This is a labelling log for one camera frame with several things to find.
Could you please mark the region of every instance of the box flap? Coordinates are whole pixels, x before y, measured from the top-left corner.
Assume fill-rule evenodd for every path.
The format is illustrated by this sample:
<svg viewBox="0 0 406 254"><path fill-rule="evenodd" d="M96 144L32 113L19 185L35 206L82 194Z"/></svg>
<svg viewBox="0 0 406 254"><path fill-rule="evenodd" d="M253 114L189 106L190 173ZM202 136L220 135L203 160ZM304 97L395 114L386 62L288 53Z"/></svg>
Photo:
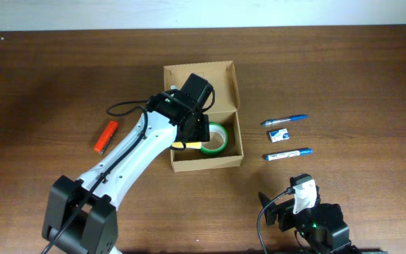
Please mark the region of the box flap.
<svg viewBox="0 0 406 254"><path fill-rule="evenodd" d="M237 155L212 159L194 159L181 162L172 162L172 167L174 172L238 167L242 162L242 158L242 155Z"/></svg>
<svg viewBox="0 0 406 254"><path fill-rule="evenodd" d="M164 66L164 89L170 90L172 85L181 89L191 73L195 73L211 83L216 92L216 102L207 113L237 111L240 106L238 82L235 77L233 61L211 63L189 63ZM211 96L204 107L211 104Z"/></svg>

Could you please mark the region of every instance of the white cable holder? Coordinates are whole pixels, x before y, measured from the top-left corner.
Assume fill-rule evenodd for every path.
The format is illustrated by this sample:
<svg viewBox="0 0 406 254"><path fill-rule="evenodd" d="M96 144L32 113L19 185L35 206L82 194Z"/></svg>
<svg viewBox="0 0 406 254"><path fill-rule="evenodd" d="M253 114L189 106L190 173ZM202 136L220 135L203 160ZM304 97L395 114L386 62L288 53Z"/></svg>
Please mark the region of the white cable holder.
<svg viewBox="0 0 406 254"><path fill-rule="evenodd" d="M312 208L316 203L317 190L314 179L293 186L294 193L294 214L298 214L304 209Z"/></svg>

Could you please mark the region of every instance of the pen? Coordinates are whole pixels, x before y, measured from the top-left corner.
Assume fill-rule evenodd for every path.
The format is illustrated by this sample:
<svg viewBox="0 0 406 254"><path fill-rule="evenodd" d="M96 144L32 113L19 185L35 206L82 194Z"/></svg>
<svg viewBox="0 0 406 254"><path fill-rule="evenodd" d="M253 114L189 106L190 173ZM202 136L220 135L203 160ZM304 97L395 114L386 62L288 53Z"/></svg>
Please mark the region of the pen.
<svg viewBox="0 0 406 254"><path fill-rule="evenodd" d="M294 151L288 151L288 152L279 152L273 155L266 155L265 159L266 161L271 161L274 159L283 159L283 158L289 158L289 157L294 157L294 156L301 156L301 155L310 155L313 153L313 149L311 148L303 148L303 149L298 149Z"/></svg>
<svg viewBox="0 0 406 254"><path fill-rule="evenodd" d="M284 123L284 122L287 122L287 121L298 121L298 120L305 119L307 117L308 117L308 115L296 115L296 116L289 116L289 117L286 117L286 118L283 118L283 119L269 119L269 120L266 120L263 123L261 123L261 125L266 126L266 127L267 126L273 126L273 125L276 125L278 123Z"/></svg>

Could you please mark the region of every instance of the green tape roll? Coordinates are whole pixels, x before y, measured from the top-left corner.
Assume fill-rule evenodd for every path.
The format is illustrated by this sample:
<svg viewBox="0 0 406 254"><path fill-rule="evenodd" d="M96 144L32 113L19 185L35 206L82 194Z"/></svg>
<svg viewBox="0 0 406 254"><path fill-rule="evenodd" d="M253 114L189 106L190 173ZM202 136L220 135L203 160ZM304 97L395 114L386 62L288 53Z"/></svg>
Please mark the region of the green tape roll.
<svg viewBox="0 0 406 254"><path fill-rule="evenodd" d="M215 149L210 149L205 147L205 145L208 145L211 141L206 142L205 144L202 144L202 148L200 148L200 151L202 151L202 153L206 154L206 155L218 155L220 154L226 147L226 144L228 144L228 132L226 131L226 129L218 124L218 123L209 123L209 132L210 133L217 133L218 135L220 135L223 139L223 144L222 146L215 148Z"/></svg>

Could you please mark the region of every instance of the cardboard box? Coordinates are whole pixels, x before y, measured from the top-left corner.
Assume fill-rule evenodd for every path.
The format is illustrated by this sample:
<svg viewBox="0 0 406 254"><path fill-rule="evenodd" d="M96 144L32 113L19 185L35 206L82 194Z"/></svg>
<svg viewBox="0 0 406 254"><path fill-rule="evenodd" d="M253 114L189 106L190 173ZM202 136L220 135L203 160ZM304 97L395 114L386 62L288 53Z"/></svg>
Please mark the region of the cardboard box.
<svg viewBox="0 0 406 254"><path fill-rule="evenodd" d="M228 131L228 144L225 150L216 157L208 157L195 149L171 150L173 171L182 172L240 166L244 158L244 151L242 150L238 118L238 109L240 107L238 82L233 61L164 66L164 89L170 90L172 85L181 89L191 73L208 80L214 87L216 102L205 114L208 115L209 122L219 123L225 127ZM211 104L211 96L209 96L204 107Z"/></svg>

